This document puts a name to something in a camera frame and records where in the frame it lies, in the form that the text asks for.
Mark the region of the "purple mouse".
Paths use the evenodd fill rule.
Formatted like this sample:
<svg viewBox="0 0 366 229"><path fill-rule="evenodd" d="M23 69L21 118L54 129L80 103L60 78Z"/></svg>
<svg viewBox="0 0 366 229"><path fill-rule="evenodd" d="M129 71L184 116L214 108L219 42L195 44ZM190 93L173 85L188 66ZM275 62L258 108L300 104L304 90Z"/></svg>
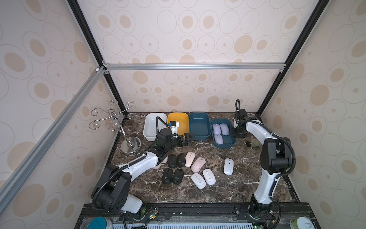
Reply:
<svg viewBox="0 0 366 229"><path fill-rule="evenodd" d="M220 126L221 126L221 134L222 135L224 135L224 136L230 135L230 129L229 129L229 126L227 124L221 123Z"/></svg>
<svg viewBox="0 0 366 229"><path fill-rule="evenodd" d="M221 135L221 126L217 123L212 124L212 132L214 135Z"/></svg>
<svg viewBox="0 0 366 229"><path fill-rule="evenodd" d="M214 135L214 141L216 144L222 145L224 143L222 135Z"/></svg>

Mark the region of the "teal storage box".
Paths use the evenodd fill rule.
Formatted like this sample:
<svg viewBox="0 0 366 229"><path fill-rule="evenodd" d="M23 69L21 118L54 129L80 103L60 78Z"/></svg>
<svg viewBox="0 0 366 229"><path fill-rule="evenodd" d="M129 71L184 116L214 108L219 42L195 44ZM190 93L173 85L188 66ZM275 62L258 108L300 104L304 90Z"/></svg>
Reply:
<svg viewBox="0 0 366 229"><path fill-rule="evenodd" d="M196 112L189 115L189 133L194 134L195 141L208 140L212 134L209 115Z"/></svg>
<svg viewBox="0 0 366 229"><path fill-rule="evenodd" d="M231 148L236 144L236 139L230 135L232 126L232 122L225 118L211 121L213 145L216 148Z"/></svg>

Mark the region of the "white mouse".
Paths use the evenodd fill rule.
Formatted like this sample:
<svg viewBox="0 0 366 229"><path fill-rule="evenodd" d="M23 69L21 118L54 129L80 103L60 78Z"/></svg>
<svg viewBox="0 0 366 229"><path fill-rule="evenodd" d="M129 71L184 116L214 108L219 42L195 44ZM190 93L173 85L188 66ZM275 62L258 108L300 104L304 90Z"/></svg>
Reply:
<svg viewBox="0 0 366 229"><path fill-rule="evenodd" d="M203 170L203 176L208 185L214 185L216 183L215 176L210 169Z"/></svg>
<svg viewBox="0 0 366 229"><path fill-rule="evenodd" d="M226 158L223 169L224 174L231 176L233 174L233 170L234 170L234 161L230 158Z"/></svg>
<svg viewBox="0 0 366 229"><path fill-rule="evenodd" d="M198 173L191 175L192 182L199 188L203 189L206 186L205 179Z"/></svg>

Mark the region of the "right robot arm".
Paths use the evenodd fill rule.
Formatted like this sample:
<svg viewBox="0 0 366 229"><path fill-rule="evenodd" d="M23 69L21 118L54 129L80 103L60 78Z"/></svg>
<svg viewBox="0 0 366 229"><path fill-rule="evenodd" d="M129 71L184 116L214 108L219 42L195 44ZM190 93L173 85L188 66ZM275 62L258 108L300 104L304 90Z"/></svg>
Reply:
<svg viewBox="0 0 366 229"><path fill-rule="evenodd" d="M262 145L260 165L262 175L257 190L251 197L248 211L251 215L269 211L275 188L281 177L295 168L296 157L288 138L270 131L261 121L252 119L244 109L236 108L231 136L244 138L251 133Z"/></svg>

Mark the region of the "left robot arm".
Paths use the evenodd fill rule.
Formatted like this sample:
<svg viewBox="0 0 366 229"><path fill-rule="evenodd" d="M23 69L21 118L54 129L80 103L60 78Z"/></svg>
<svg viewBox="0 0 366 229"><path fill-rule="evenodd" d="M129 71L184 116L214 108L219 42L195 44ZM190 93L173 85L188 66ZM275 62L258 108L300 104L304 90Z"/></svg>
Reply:
<svg viewBox="0 0 366 229"><path fill-rule="evenodd" d="M176 147L192 144L194 135L178 135L168 128L162 129L155 141L135 160L118 166L108 165L101 174L93 192L91 207L112 214L122 211L138 213L143 202L129 194L131 182L144 172L158 166L167 153Z"/></svg>

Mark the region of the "white storage box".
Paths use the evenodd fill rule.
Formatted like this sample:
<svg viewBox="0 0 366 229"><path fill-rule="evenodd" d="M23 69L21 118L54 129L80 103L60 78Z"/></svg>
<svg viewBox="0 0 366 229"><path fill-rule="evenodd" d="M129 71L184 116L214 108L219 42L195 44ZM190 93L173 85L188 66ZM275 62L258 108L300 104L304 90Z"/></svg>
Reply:
<svg viewBox="0 0 366 229"><path fill-rule="evenodd" d="M165 113L150 113L145 118L143 136L147 141L153 142L156 138L156 117L160 117L165 122L167 116Z"/></svg>

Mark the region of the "yellow storage box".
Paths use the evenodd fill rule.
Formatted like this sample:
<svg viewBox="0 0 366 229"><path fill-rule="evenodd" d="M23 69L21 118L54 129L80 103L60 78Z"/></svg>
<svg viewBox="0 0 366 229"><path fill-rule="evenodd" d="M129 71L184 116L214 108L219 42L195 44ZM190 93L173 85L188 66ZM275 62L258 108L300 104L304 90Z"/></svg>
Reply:
<svg viewBox="0 0 366 229"><path fill-rule="evenodd" d="M186 113L170 113L167 118L167 122L176 121L179 122L178 134L184 135L189 133L189 116Z"/></svg>

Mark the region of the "small green sponge block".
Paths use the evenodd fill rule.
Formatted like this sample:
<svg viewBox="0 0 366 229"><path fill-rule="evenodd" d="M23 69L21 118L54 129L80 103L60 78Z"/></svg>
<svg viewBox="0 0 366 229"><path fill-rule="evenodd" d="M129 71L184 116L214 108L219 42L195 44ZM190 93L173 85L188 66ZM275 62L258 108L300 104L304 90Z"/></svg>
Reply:
<svg viewBox="0 0 366 229"><path fill-rule="evenodd" d="M257 147L261 147L262 143L259 140L251 139L251 140L246 141L246 145L251 148L257 148Z"/></svg>

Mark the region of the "black mouse upper left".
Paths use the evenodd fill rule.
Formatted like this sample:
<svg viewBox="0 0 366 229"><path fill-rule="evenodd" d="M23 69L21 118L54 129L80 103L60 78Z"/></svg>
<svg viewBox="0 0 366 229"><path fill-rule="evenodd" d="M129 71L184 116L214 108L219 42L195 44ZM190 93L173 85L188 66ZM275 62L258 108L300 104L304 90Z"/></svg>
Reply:
<svg viewBox="0 0 366 229"><path fill-rule="evenodd" d="M177 167L177 156L176 155L169 155L167 165L170 169L174 169Z"/></svg>

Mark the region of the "black mouse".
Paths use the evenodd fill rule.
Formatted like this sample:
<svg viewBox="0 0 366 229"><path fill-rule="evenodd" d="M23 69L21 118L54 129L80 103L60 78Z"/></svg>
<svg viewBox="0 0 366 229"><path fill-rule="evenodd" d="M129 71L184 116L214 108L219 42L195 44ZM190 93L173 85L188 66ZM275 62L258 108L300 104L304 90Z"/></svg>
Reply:
<svg viewBox="0 0 366 229"><path fill-rule="evenodd" d="M177 156L177 167L182 168L186 164L185 154L181 153Z"/></svg>
<svg viewBox="0 0 366 229"><path fill-rule="evenodd" d="M172 178L173 178L173 170L170 168L166 168L163 172L162 183L165 185L169 185L172 182Z"/></svg>
<svg viewBox="0 0 366 229"><path fill-rule="evenodd" d="M185 172L182 169L177 169L172 177L172 183L180 185L182 183Z"/></svg>
<svg viewBox="0 0 366 229"><path fill-rule="evenodd" d="M170 169L174 169L177 167L177 156L176 155L169 155L167 165Z"/></svg>

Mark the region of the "black mouse upper right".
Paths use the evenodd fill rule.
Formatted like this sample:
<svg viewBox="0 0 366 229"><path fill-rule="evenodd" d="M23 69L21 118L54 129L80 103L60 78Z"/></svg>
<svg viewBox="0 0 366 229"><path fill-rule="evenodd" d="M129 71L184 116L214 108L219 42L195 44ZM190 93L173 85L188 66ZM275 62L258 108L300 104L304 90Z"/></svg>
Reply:
<svg viewBox="0 0 366 229"><path fill-rule="evenodd" d="M185 154L181 153L177 156L177 167L182 168L186 164Z"/></svg>

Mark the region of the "black mouse lower right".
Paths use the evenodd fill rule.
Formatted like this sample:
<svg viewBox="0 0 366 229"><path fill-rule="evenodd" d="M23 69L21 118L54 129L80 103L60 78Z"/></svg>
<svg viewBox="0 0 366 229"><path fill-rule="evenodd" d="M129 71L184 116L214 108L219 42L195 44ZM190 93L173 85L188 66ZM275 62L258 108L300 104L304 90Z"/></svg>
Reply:
<svg viewBox="0 0 366 229"><path fill-rule="evenodd" d="M185 172L182 169L177 169L172 177L172 183L180 185L182 183Z"/></svg>

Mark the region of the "black mouse lower left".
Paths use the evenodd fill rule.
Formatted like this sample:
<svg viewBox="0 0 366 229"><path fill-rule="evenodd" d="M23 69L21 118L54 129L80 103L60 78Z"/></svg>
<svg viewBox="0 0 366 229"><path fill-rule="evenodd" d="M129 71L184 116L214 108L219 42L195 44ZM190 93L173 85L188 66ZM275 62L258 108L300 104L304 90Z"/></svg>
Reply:
<svg viewBox="0 0 366 229"><path fill-rule="evenodd" d="M172 182L172 178L173 178L173 170L170 168L166 168L163 172L162 183L165 185L169 185Z"/></svg>

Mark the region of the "horizontal aluminium back bar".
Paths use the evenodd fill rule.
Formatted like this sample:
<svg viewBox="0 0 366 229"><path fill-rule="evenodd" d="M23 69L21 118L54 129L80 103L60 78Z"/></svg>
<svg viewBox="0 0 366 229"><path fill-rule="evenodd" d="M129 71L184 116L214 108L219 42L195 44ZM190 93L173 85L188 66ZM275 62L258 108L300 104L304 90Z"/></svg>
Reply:
<svg viewBox="0 0 366 229"><path fill-rule="evenodd" d="M285 63L106 64L109 71L284 69Z"/></svg>

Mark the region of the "teal round container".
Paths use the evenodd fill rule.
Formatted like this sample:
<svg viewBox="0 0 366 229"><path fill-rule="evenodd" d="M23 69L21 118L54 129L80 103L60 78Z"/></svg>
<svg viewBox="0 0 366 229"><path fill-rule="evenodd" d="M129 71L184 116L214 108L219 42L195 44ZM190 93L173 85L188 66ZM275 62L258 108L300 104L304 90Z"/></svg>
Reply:
<svg viewBox="0 0 366 229"><path fill-rule="evenodd" d="M87 229L112 229L112 221L105 217L97 217L88 224Z"/></svg>

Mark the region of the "aluminium left side bar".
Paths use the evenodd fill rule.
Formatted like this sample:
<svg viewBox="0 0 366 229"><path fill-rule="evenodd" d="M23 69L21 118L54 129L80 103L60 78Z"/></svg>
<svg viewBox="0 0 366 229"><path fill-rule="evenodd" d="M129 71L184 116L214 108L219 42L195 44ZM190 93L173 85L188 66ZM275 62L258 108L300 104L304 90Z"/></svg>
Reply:
<svg viewBox="0 0 366 229"><path fill-rule="evenodd" d="M99 78L105 73L106 67L99 66L96 71L89 77L75 97L67 104L58 118L53 122L42 138L35 144L28 156L13 172L5 186L1 189L1 214L7 209L11 201L17 195L21 187L24 185L28 177L35 170L44 155L48 152L50 146L56 140L58 135L70 121L86 96L95 86Z"/></svg>

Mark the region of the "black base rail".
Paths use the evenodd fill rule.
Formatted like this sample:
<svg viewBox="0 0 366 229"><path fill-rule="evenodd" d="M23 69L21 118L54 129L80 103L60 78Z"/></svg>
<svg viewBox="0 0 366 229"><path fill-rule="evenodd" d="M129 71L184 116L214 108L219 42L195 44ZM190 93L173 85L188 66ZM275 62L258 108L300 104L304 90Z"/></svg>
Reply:
<svg viewBox="0 0 366 229"><path fill-rule="evenodd" d="M113 215L106 211L96 212L85 205L75 228L85 229L97 217L112 222L113 229L268 229L277 222L278 229L289 229L290 223L299 217L310 220L319 229L310 205L304 202L274 204L269 213L250 215L244 203L158 203L145 206L146 215L132 213Z"/></svg>

